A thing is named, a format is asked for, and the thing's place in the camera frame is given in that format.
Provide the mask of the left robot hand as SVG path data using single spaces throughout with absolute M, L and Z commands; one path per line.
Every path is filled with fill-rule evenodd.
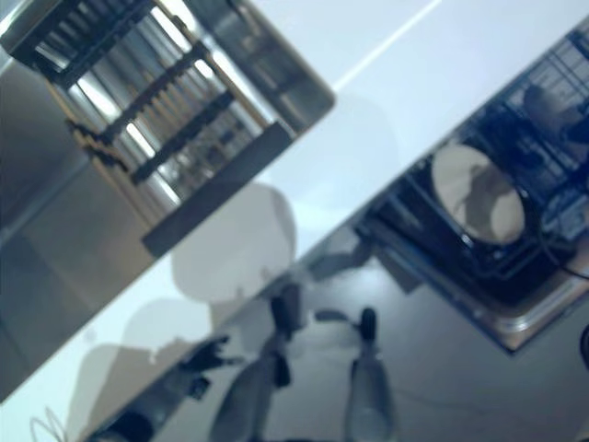
M 229 343 L 227 334 L 214 336 L 200 342 L 176 364 L 176 368 L 184 372 L 202 373 L 223 366 L 237 366 L 245 362 L 243 356 L 222 355 L 223 347 Z

